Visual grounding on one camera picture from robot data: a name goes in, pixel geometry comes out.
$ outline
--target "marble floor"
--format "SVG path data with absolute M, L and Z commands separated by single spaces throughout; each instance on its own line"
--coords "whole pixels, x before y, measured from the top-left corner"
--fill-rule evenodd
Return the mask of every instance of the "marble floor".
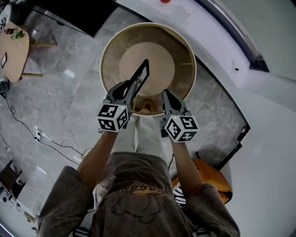
M 30 35 L 36 42 L 57 42 L 57 47 L 34 49 L 30 54 L 25 72 L 40 72 L 43 78 L 24 78 L 11 84 L 7 99 L 15 108 L 15 117 L 32 132 L 37 126 L 56 143 L 72 146 L 80 153 L 93 147 L 100 138 L 95 116 L 98 104 L 105 97 L 99 76 L 102 51 L 117 31 L 138 22 L 142 20 L 118 8 L 92 38 L 58 25 L 46 16 L 31 13 L 26 22 Z M 188 143 L 188 148 L 192 156 L 198 151 L 206 162 L 217 165 L 237 145 L 236 137 L 246 124 L 209 73 L 201 65 L 197 65 L 197 70 L 196 83 L 186 103 L 197 117 L 200 133 Z M 25 181 L 39 170 L 42 176 L 27 184 L 43 203 L 63 166 L 76 168 L 77 165 L 52 148 L 37 143 L 28 130 L 14 120 L 2 97 L 0 111 L 0 134 L 4 138 L 0 140 L 0 167 L 13 159 L 15 168 L 23 170 Z M 10 150 L 8 153 L 4 142 Z M 80 154 L 73 149 L 61 148 L 46 139 L 43 142 L 54 146 L 68 159 L 80 162 Z M 168 138 L 163 138 L 162 143 L 169 162 L 172 148 Z

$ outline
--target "white cube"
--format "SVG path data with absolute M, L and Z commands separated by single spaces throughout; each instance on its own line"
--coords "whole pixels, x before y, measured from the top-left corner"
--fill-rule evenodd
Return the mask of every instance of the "white cube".
M 183 143 L 193 139 L 199 130 L 194 116 L 172 115 L 168 120 L 165 130 L 176 143 Z
M 128 107 L 114 104 L 100 104 L 97 119 L 101 130 L 119 132 L 129 120 Z

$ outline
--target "shirt sleeve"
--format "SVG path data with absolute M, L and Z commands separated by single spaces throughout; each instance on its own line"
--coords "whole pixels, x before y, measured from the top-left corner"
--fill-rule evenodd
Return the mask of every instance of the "shirt sleeve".
M 219 237 L 238 237 L 240 230 L 222 202 L 217 189 L 203 184 L 186 200 L 184 212 L 191 222 Z
M 40 212 L 40 237 L 68 236 L 93 208 L 93 194 L 77 170 L 65 166 Z

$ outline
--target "person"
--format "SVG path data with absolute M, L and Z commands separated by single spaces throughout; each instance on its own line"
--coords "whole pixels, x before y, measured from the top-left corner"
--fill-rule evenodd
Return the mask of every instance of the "person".
M 135 130 L 138 145 L 135 149 Z M 178 178 L 186 198 L 173 198 L 167 159 L 153 118 L 130 118 L 126 129 L 105 131 L 77 170 L 64 167 L 38 219 L 41 237 L 71 236 L 89 209 L 91 235 L 237 237 L 240 231 L 214 186 L 204 184 L 185 143 L 171 140 Z M 111 182 L 100 198 L 97 185 Z

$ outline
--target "white pants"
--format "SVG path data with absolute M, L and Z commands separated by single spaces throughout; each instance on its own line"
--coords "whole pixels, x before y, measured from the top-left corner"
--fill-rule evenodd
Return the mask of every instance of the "white pants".
M 135 130 L 138 134 L 138 146 L 135 149 Z M 147 155 L 158 156 L 167 162 L 158 134 L 159 128 L 153 117 L 140 117 L 135 122 L 133 116 L 130 118 L 126 129 L 121 129 L 113 145 L 112 152 L 136 152 Z

